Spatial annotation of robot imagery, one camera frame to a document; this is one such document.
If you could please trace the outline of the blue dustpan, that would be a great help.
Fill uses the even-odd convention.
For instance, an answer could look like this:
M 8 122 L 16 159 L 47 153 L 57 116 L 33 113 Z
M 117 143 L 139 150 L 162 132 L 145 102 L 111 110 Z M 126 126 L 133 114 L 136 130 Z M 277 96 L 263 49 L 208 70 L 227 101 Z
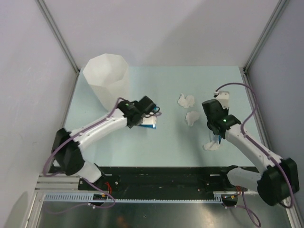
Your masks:
M 149 114 L 146 114 L 140 127 L 156 129 L 157 117 L 160 115 L 160 107 L 155 107 Z

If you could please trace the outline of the paper scrap near right arm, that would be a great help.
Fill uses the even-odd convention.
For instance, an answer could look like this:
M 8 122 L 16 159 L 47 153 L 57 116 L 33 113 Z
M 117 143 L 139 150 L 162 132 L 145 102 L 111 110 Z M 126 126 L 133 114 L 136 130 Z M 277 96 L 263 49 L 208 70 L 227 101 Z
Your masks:
M 203 145 L 203 149 L 206 151 L 217 151 L 220 148 L 220 144 L 217 141 L 211 141 Z

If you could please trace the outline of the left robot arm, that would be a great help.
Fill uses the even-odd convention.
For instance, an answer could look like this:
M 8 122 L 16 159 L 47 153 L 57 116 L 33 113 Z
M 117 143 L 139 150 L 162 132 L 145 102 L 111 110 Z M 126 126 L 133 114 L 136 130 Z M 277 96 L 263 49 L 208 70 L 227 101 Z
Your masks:
M 155 120 L 159 114 L 160 107 L 147 96 L 139 101 L 119 97 L 105 116 L 76 130 L 59 129 L 50 158 L 59 164 L 65 175 L 84 178 L 93 189 L 99 190 L 105 184 L 104 174 L 96 164 L 85 160 L 82 152 L 116 130 L 141 126 L 145 120 Z

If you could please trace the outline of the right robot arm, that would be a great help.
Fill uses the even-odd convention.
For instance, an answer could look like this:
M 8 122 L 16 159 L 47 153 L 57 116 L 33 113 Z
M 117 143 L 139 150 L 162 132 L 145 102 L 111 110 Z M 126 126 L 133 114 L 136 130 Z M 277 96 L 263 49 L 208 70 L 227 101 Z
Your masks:
M 290 198 L 294 205 L 294 194 L 299 191 L 298 169 L 291 158 L 283 159 L 264 145 L 256 142 L 244 129 L 242 123 L 223 108 L 217 99 L 202 103 L 207 118 L 207 127 L 222 139 L 237 147 L 255 166 L 257 172 L 229 166 L 219 178 L 223 190 L 235 186 L 255 191 L 269 206 L 281 204 Z

